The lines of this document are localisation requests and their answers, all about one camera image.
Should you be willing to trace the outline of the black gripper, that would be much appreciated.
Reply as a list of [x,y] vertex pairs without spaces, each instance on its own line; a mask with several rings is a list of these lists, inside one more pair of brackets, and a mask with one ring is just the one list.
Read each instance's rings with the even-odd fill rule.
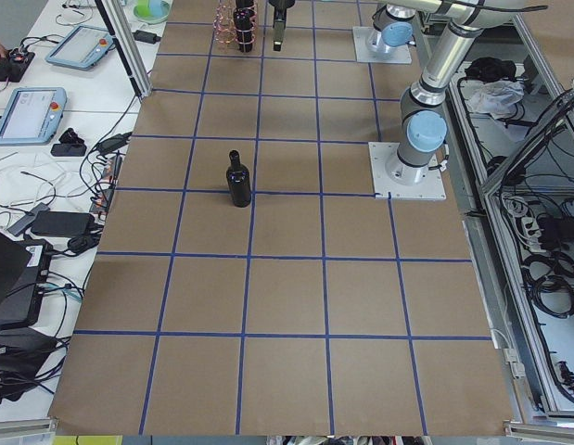
[[285,33],[285,11],[295,5],[295,0],[269,0],[269,4],[274,8],[273,16],[273,50],[280,51],[284,41]]

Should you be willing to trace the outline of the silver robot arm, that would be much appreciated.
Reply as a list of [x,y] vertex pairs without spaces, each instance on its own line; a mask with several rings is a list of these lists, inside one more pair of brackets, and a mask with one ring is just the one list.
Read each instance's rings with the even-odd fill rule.
[[404,138],[385,162],[388,176],[399,184],[423,181],[433,154],[444,143],[448,128],[440,105],[445,91],[467,52],[485,29],[506,23],[518,13],[545,10],[524,1],[386,1],[373,15],[377,42],[372,49],[399,47],[412,34],[409,21],[417,11],[450,19],[423,68],[421,77],[401,98]]
[[[287,11],[295,5],[295,1],[269,1],[274,9],[274,51],[280,51],[287,27]],[[373,30],[366,41],[366,46],[374,53],[385,54],[391,48],[407,45],[413,35],[410,21],[415,16],[415,10],[404,6],[383,4],[378,6],[372,16]]]

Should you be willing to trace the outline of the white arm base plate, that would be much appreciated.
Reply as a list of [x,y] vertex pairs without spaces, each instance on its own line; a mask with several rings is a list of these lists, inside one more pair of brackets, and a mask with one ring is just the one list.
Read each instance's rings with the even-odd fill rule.
[[409,23],[392,23],[382,31],[373,27],[353,27],[356,61],[410,65],[408,43],[413,36]]
[[399,143],[370,142],[369,159],[376,199],[428,200],[446,199],[441,172],[435,154],[429,164],[409,167],[398,157]]

